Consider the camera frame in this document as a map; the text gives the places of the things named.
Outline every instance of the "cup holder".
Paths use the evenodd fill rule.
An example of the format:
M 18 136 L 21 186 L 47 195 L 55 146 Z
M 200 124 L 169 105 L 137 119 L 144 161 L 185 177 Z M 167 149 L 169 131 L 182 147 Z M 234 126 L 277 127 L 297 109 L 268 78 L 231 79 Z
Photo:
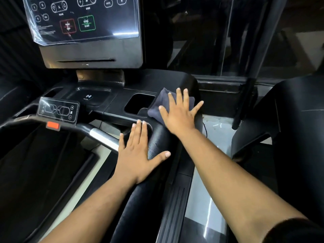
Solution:
M 152 104 L 155 96 L 144 93 L 136 93 L 125 106 L 125 112 L 147 117 L 147 109 Z

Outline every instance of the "finger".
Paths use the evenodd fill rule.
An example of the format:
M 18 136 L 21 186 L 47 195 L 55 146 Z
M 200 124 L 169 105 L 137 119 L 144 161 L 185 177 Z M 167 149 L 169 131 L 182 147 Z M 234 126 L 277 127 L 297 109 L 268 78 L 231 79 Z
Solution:
M 119 136 L 119 147 L 118 147 L 118 152 L 122 151 L 125 149 L 125 143 L 124 143 L 124 134 L 121 133 Z
M 176 102 L 174 101 L 174 98 L 171 94 L 171 92 L 168 93 L 168 97 L 169 97 L 169 106 L 170 106 L 170 110 L 176 106 Z
M 128 142 L 127 142 L 127 147 L 131 146 L 132 143 L 133 143 L 134 134 L 135 134 L 135 129 L 136 129 L 136 124 L 134 123 L 134 124 L 132 125 L 131 133 L 129 134 L 129 138 L 128 138 Z
M 147 146 L 147 123 L 143 121 L 142 123 L 142 133 L 140 138 L 140 143 Z
M 184 89 L 183 91 L 183 106 L 184 109 L 189 111 L 189 94 L 188 89 Z
M 177 88 L 177 106 L 183 106 L 181 89 Z
M 195 116 L 198 112 L 198 110 L 202 107 L 202 105 L 204 104 L 203 101 L 199 102 L 190 112 L 192 114 L 192 116 Z
M 151 171 L 154 170 L 160 163 L 166 160 L 168 157 L 171 156 L 169 151 L 161 152 L 160 154 L 156 155 L 153 159 L 149 161 Z
M 140 120 L 137 120 L 136 129 L 135 129 L 135 134 L 134 134 L 134 139 L 133 139 L 132 145 L 137 145 L 138 143 L 140 143 L 141 132 L 142 132 L 142 123 L 141 123 Z
M 168 116 L 169 116 L 168 111 L 165 109 L 164 106 L 159 106 L 159 110 L 160 110 L 161 117 L 162 117 L 162 119 L 164 121 L 164 124 L 165 124 L 165 122 L 166 122 L 166 120 L 168 119 Z

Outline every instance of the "orange button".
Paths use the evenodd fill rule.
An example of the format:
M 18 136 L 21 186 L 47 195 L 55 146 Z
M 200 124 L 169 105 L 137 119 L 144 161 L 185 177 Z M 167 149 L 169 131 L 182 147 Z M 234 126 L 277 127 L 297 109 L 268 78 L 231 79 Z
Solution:
M 60 128 L 60 124 L 59 123 L 55 123 L 55 122 L 47 122 L 46 125 L 48 128 L 52 128 L 52 129 L 56 129 L 58 130 Z

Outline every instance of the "control panel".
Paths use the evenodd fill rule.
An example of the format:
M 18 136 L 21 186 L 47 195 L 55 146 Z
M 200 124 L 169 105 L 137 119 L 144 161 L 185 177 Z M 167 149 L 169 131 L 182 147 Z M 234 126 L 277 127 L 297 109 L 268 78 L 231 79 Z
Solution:
M 137 0 L 24 0 L 42 45 L 139 36 Z
M 37 115 L 60 122 L 76 124 L 80 103 L 73 100 L 57 100 L 41 97 Z

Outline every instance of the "treadmill console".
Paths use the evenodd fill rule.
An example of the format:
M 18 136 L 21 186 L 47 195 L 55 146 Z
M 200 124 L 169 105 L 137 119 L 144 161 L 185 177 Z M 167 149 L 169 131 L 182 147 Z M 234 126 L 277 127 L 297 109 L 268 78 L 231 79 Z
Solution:
M 59 122 L 76 124 L 79 110 L 80 103 L 77 101 L 41 97 L 37 115 Z
M 139 68 L 139 0 L 24 0 L 48 68 Z

